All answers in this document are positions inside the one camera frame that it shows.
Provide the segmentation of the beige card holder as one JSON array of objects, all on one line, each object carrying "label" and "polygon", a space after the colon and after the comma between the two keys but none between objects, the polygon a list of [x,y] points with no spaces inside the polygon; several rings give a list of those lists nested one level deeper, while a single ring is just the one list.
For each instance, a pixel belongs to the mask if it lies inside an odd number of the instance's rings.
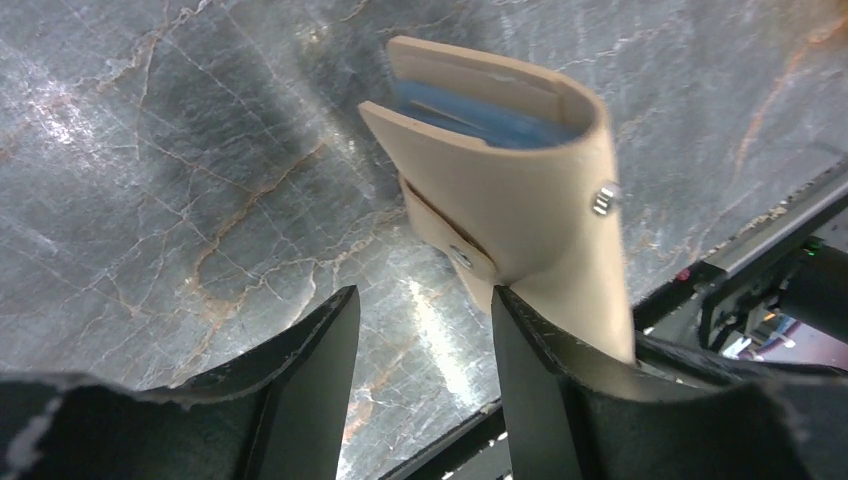
[{"label": "beige card holder", "polygon": [[387,54],[399,104],[359,112],[399,173],[413,229],[477,306],[511,288],[561,329],[635,359],[610,117],[572,78],[407,36]]}]

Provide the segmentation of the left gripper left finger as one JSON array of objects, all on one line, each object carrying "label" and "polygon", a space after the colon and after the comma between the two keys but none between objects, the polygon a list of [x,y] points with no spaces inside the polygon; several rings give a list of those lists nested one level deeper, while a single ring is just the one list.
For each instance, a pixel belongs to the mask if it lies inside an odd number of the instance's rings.
[{"label": "left gripper left finger", "polygon": [[339,289],[284,332],[169,388],[1,377],[5,479],[332,479],[360,326]]}]

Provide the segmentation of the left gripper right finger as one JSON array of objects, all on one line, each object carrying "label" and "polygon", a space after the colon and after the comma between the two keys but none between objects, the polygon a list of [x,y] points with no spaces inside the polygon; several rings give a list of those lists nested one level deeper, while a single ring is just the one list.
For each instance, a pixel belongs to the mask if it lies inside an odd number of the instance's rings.
[{"label": "left gripper right finger", "polygon": [[639,335],[695,385],[620,362],[506,287],[492,322],[517,479],[843,479],[847,375],[746,362]]}]

